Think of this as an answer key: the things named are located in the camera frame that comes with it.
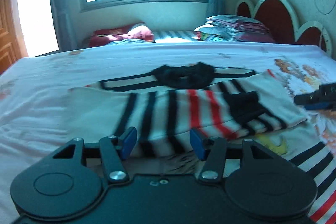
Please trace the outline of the striped knit sweater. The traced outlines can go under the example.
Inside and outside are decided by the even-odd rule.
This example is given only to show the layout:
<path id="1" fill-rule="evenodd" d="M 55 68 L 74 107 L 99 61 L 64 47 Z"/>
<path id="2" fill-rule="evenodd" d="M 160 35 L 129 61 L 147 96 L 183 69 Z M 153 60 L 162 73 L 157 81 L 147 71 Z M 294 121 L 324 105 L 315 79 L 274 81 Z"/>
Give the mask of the striped knit sweater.
<path id="1" fill-rule="evenodd" d="M 129 127 L 138 131 L 133 157 L 186 156 L 192 128 L 208 138 L 252 138 L 314 178 L 309 216 L 335 223 L 335 157 L 271 71 L 163 65 L 70 90 L 69 137 L 93 143 Z"/>

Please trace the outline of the red heart-shaped headboard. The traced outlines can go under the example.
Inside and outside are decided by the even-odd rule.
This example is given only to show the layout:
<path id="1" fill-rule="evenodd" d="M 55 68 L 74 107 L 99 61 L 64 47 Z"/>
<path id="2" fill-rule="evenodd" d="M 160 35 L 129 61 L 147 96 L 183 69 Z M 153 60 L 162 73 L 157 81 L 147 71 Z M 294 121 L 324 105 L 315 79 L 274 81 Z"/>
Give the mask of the red heart-shaped headboard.
<path id="1" fill-rule="evenodd" d="M 295 9 L 287 0 L 250 0 L 236 3 L 235 14 L 262 22 L 276 43 L 318 46 L 329 57 L 333 55 L 331 37 L 321 22 L 300 24 Z"/>

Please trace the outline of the stack of folded blankets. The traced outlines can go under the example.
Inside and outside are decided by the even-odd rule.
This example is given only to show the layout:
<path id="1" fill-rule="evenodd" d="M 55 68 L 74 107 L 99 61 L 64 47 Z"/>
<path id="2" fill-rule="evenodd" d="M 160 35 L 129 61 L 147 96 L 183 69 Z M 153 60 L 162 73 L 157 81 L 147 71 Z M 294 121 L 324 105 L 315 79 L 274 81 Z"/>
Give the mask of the stack of folded blankets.
<path id="1" fill-rule="evenodd" d="M 261 42 L 275 43 L 270 30 L 260 21 L 238 15 L 217 15 L 194 32 L 197 39 L 211 42 Z"/>

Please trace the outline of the red pillow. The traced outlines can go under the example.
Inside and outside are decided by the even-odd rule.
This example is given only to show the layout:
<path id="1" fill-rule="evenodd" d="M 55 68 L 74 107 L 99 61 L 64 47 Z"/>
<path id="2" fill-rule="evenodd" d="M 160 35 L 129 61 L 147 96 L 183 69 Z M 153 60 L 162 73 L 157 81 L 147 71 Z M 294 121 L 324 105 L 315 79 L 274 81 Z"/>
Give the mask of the red pillow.
<path id="1" fill-rule="evenodd" d="M 144 22 L 112 29 L 100 29 L 93 32 L 89 38 L 88 47 L 105 46 L 109 43 L 120 42 L 127 39 L 154 42 L 154 34 Z"/>

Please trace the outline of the striped low mattress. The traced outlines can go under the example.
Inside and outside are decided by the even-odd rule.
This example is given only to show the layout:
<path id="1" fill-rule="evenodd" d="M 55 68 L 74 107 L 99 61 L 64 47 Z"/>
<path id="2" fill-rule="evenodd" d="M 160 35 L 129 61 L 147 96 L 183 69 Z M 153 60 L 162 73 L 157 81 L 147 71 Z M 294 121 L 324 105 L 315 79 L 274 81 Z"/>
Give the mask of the striped low mattress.
<path id="1" fill-rule="evenodd" d="M 156 43 L 186 43 L 197 42 L 198 38 L 193 31 L 153 31 Z"/>

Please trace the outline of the brown wooden door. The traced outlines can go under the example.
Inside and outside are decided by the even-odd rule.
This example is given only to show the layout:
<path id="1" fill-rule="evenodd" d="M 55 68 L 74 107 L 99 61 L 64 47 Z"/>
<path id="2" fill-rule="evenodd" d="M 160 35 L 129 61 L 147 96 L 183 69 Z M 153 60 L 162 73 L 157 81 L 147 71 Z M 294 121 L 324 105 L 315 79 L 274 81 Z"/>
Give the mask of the brown wooden door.
<path id="1" fill-rule="evenodd" d="M 1 75 L 15 62 L 27 57 L 16 0 L 1 0 Z"/>

